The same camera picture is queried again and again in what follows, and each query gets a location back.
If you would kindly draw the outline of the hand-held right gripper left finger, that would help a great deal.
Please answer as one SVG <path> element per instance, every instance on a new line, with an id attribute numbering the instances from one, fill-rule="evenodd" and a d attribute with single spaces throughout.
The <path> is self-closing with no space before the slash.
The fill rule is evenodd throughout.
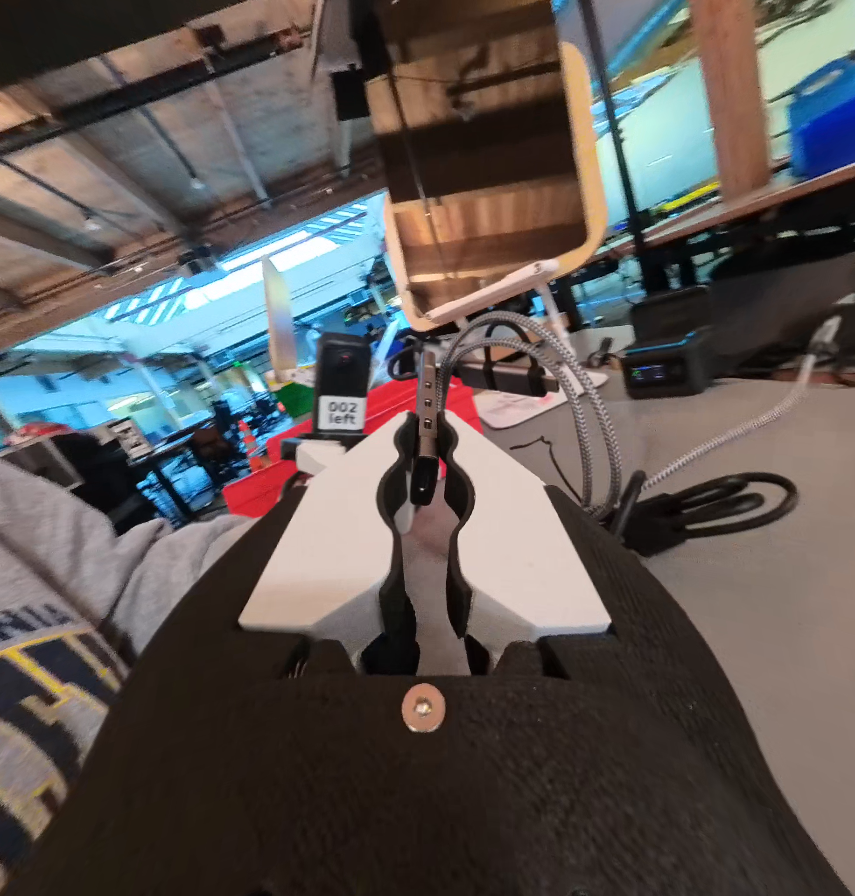
<path id="1" fill-rule="evenodd" d="M 239 626 L 335 641 L 356 666 L 416 666 L 402 535 L 417 419 L 402 412 L 310 479 Z"/>

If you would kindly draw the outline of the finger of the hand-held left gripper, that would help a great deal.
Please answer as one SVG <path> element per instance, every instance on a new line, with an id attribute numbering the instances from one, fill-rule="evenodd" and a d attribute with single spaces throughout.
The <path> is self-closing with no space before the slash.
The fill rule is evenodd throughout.
<path id="1" fill-rule="evenodd" d="M 305 476 L 316 476 L 347 451 L 347 447 L 338 441 L 300 441 L 295 454 L 297 471 Z"/>

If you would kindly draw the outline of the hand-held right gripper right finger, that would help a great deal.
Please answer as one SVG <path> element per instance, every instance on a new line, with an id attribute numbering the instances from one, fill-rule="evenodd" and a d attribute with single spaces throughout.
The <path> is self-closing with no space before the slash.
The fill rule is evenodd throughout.
<path id="1" fill-rule="evenodd" d="M 446 607 L 468 665 L 516 643 L 608 633 L 610 614 L 568 534 L 582 512 L 455 413 L 438 417 L 444 500 L 456 516 Z"/>

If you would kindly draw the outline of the person's left forearm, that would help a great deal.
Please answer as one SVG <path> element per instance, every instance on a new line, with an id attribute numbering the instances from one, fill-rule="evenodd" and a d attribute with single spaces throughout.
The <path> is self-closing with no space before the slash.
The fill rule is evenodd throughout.
<path id="1" fill-rule="evenodd" d="M 257 523 L 225 514 L 153 542 L 100 626 L 118 652 L 134 662 L 188 590 Z"/>

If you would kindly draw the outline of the green bin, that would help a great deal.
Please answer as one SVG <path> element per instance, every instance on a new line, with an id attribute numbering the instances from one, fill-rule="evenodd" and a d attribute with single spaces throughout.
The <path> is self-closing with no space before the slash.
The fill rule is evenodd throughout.
<path id="1" fill-rule="evenodd" d="M 298 382 L 281 384 L 273 395 L 284 412 L 295 422 L 305 422 L 312 417 L 315 389 Z"/>

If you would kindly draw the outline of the red plastic bin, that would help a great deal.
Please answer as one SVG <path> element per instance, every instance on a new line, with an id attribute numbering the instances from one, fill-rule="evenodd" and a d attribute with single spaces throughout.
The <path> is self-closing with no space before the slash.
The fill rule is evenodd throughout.
<path id="1" fill-rule="evenodd" d="M 390 382 L 372 390 L 367 396 L 365 433 L 371 434 L 400 412 L 413 409 L 415 390 L 415 382 Z M 483 434 L 474 391 L 456 376 L 451 380 L 445 408 Z M 284 484 L 297 471 L 294 461 L 281 458 L 280 443 L 285 438 L 309 434 L 311 430 L 312 423 L 307 421 L 267 440 L 266 454 L 270 465 L 223 488 L 222 496 L 229 514 L 258 519 L 274 507 Z"/>

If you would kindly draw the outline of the orange traffic cone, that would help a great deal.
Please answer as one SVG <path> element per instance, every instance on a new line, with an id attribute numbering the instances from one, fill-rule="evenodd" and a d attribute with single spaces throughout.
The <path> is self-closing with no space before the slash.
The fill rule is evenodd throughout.
<path id="1" fill-rule="evenodd" d="M 238 431 L 251 472 L 266 469 L 270 465 L 267 449 L 260 445 L 246 420 L 238 421 Z"/>

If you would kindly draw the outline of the black twist tie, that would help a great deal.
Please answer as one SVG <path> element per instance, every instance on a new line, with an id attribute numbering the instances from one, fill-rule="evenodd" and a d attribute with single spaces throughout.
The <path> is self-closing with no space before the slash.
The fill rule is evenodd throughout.
<path id="1" fill-rule="evenodd" d="M 582 503 L 582 496 L 581 496 L 580 493 L 574 488 L 574 486 L 573 486 L 572 483 L 570 482 L 570 480 L 569 480 L 567 474 L 564 472 L 562 466 L 559 464 L 559 462 L 558 462 L 558 460 L 557 460 L 557 458 L 556 458 L 555 448 L 554 448 L 554 444 L 553 444 L 553 442 L 551 442 L 551 441 L 550 441 L 548 438 L 546 438 L 544 435 L 540 435 L 540 436 L 534 438 L 534 439 L 533 439 L 532 441 L 530 441 L 530 442 L 522 442 L 522 443 L 514 444 L 514 445 L 510 446 L 510 451 L 511 451 L 511 452 L 521 452 L 521 451 L 526 451 L 526 450 L 528 450 L 528 449 L 532 449 L 533 447 L 538 446 L 538 445 L 541 445 L 541 446 L 544 446 L 544 447 L 545 447 L 545 449 L 546 449 L 546 451 L 547 451 L 548 461 L 550 462 L 550 464 L 552 465 L 552 468 L 553 468 L 553 469 L 555 470 L 555 472 L 556 472 L 556 476 L 557 476 L 558 479 L 559 479 L 559 484 L 562 485 L 562 486 L 564 486 L 564 487 L 567 489 L 567 491 L 568 491 L 568 493 L 570 494 L 570 496 L 571 496 L 573 499 L 575 499 L 575 501 L 576 501 L 578 504 L 581 504 L 581 503 Z"/>

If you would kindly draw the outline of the black power station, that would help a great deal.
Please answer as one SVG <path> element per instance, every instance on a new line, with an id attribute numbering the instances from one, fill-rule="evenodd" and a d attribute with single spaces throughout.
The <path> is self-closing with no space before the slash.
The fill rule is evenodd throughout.
<path id="1" fill-rule="evenodd" d="M 634 400 L 695 396 L 713 381 L 713 300 L 706 286 L 660 292 L 630 313 L 634 341 L 622 354 Z"/>

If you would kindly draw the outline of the wooden-top table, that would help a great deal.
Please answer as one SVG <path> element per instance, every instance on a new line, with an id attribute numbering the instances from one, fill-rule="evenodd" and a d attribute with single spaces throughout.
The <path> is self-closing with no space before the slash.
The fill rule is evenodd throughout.
<path id="1" fill-rule="evenodd" d="M 717 199 L 641 232 L 603 245 L 591 263 L 645 263 L 652 275 L 678 274 L 697 284 L 697 259 L 758 248 L 776 239 L 855 228 L 855 162 L 808 178 L 780 180 L 737 199 Z"/>

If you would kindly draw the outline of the blue plastic bin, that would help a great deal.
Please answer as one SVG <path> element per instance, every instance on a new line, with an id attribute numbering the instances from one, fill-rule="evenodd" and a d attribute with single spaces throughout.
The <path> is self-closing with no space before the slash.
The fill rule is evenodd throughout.
<path id="1" fill-rule="evenodd" d="M 855 163 L 855 56 L 832 60 L 792 90 L 791 171 L 810 179 Z"/>

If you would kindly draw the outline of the wooden post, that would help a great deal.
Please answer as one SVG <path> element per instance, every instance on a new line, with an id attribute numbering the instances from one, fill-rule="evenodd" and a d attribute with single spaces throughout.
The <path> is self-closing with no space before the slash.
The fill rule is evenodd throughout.
<path id="1" fill-rule="evenodd" d="M 688 3 L 713 127 L 720 193 L 739 200 L 771 180 L 752 1 Z"/>

